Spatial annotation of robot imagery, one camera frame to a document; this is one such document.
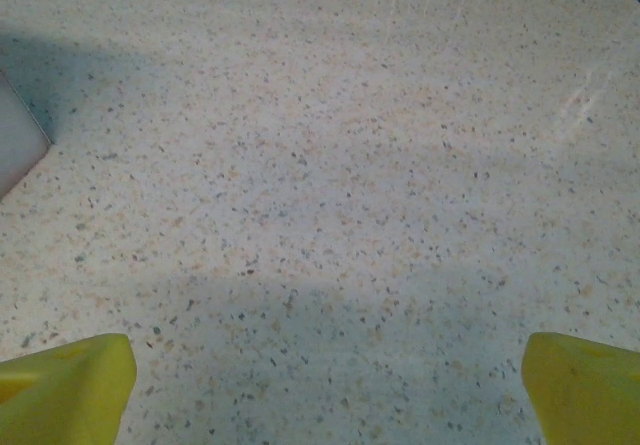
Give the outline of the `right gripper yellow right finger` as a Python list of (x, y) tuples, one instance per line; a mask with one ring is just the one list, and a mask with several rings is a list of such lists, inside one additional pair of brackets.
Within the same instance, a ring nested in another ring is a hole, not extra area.
[(639, 354), (536, 332), (521, 375), (548, 444), (639, 443)]

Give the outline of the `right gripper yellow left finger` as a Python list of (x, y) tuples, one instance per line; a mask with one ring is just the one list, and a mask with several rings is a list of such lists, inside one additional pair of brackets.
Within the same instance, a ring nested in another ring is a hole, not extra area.
[(125, 334), (1, 363), (3, 444), (113, 444), (136, 381)]

